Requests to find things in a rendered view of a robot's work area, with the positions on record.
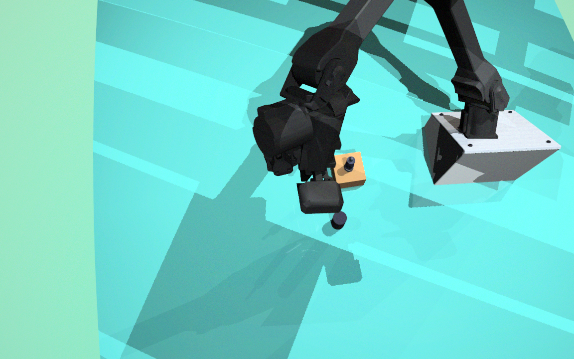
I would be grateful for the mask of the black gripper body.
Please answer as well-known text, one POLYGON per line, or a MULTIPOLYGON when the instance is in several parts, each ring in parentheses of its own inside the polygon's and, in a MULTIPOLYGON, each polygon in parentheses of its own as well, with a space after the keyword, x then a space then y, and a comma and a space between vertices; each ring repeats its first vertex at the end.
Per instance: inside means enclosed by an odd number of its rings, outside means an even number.
POLYGON ((302 150, 307 150, 308 168, 304 170, 305 174, 313 176, 310 181, 301 184, 298 190, 302 213, 339 213, 342 210, 344 199, 341 186, 327 172, 327 168, 336 167, 334 153, 341 146, 339 136, 330 142, 311 139, 301 145, 302 150))

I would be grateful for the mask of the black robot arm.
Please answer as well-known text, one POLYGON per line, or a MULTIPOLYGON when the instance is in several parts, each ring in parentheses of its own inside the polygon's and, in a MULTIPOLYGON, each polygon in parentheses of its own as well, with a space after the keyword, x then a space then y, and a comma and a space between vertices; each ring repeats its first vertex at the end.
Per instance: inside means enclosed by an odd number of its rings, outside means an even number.
MULTIPOLYGON (((280 91, 285 99, 258 107, 252 127, 269 172, 280 177, 297 164, 307 170, 307 150, 301 145, 339 136, 348 106, 360 101, 346 85, 359 47, 393 1, 349 0, 331 25, 297 49, 280 91), (302 84, 316 92, 301 89, 302 84)), ((465 102, 459 128, 467 139, 497 139, 499 111, 510 97, 496 67, 481 53, 464 0, 424 1, 433 7, 458 67, 451 83, 465 102)))

